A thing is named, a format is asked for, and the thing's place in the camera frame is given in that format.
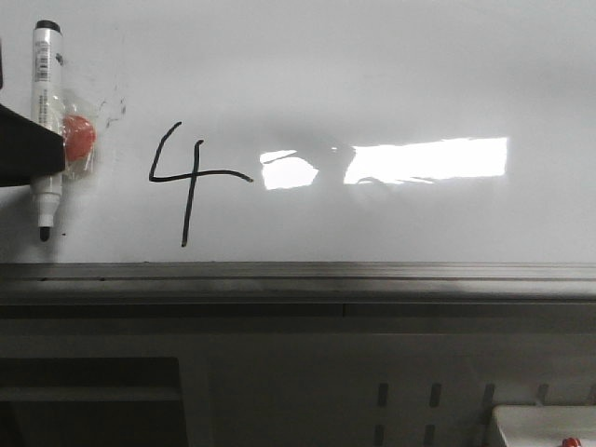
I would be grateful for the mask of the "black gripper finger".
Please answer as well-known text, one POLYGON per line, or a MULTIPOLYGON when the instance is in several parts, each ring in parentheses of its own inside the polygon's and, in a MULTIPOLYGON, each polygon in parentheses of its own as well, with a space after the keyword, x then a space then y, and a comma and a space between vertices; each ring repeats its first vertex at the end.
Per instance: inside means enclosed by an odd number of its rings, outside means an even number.
POLYGON ((4 86, 4 69, 3 69, 3 42, 0 39, 0 89, 4 86))
POLYGON ((30 184, 64 170, 64 139, 1 105, 1 186, 30 184))

